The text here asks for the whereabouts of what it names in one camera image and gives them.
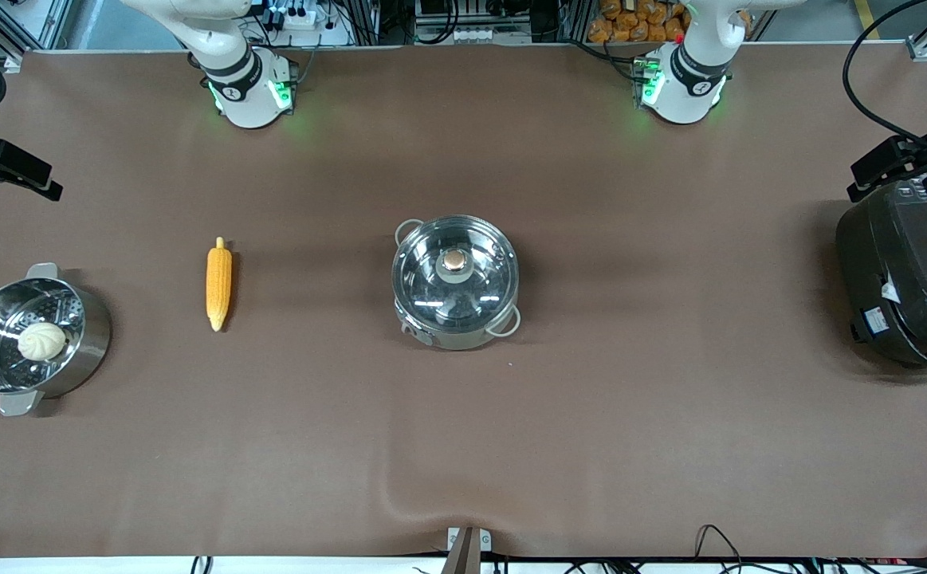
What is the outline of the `bag of orange bread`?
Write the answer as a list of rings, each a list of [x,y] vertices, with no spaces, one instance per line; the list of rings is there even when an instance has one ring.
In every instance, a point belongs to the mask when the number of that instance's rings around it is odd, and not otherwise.
[[[598,0],[586,40],[606,42],[681,42],[693,11],[677,0]]]

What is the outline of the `power strip with plugs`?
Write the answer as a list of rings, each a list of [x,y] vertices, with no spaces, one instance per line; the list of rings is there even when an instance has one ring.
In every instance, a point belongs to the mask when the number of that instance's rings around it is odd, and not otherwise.
[[[262,18],[270,30],[314,30],[320,21],[317,0],[267,0]]]

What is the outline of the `brown table mat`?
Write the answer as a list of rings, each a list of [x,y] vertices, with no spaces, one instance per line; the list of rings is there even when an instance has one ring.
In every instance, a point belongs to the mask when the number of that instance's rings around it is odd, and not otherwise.
[[[106,302],[83,386],[0,415],[0,556],[927,556],[927,371],[850,338],[843,45],[748,45],[693,126],[572,47],[322,52],[292,116],[178,53],[30,54],[0,287]],[[229,317],[206,254],[233,254]]]

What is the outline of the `white steamed bun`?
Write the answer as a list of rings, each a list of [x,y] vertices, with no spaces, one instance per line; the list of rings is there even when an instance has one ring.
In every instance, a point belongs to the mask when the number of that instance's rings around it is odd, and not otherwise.
[[[30,324],[18,336],[16,348],[20,356],[32,362],[45,362],[60,355],[69,344],[65,330],[58,324],[37,322]]]

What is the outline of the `yellow corn cob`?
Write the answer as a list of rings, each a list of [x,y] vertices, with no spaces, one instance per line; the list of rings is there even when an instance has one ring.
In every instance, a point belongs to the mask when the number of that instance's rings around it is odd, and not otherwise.
[[[223,330],[229,317],[231,285],[233,284],[233,254],[223,237],[216,237],[206,254],[205,309],[211,329]]]

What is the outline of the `stainless steel steamer pot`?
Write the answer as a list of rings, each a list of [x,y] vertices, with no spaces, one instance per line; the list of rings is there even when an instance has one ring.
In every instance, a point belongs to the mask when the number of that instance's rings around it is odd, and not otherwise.
[[[37,322],[58,324],[67,335],[66,348],[45,362],[23,359],[18,351],[18,336]],[[110,341],[110,313],[98,297],[62,279],[52,262],[30,266],[21,280],[0,288],[1,415],[28,415],[42,400],[83,385]]]

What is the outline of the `black rice cooker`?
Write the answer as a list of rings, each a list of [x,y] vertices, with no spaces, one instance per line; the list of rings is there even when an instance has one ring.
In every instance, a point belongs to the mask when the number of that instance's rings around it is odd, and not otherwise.
[[[850,335],[908,368],[927,368],[927,191],[897,182],[839,219],[835,248],[850,305]]]

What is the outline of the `silver bracket with post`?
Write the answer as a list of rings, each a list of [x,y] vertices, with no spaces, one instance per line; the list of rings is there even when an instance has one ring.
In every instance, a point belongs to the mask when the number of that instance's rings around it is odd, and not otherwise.
[[[481,574],[482,556],[492,552],[489,530],[468,526],[449,528],[447,556],[440,574]]]

